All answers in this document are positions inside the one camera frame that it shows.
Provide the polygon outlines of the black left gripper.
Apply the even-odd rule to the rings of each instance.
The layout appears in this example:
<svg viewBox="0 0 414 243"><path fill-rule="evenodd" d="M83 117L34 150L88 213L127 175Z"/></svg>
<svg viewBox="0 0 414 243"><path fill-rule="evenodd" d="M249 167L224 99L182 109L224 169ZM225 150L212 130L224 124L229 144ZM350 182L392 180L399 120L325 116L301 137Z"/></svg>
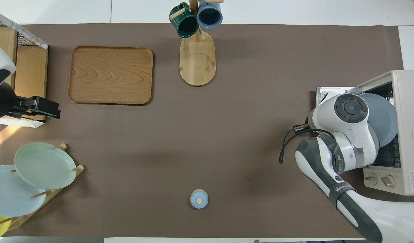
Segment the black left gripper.
<svg viewBox="0 0 414 243"><path fill-rule="evenodd" d="M32 96L30 98L17 97L17 103L14 107L9 109L6 116L14 118L22 118L23 115L27 116L45 116L52 117L55 119L60 118L61 111L59 104L39 96Z"/></svg>

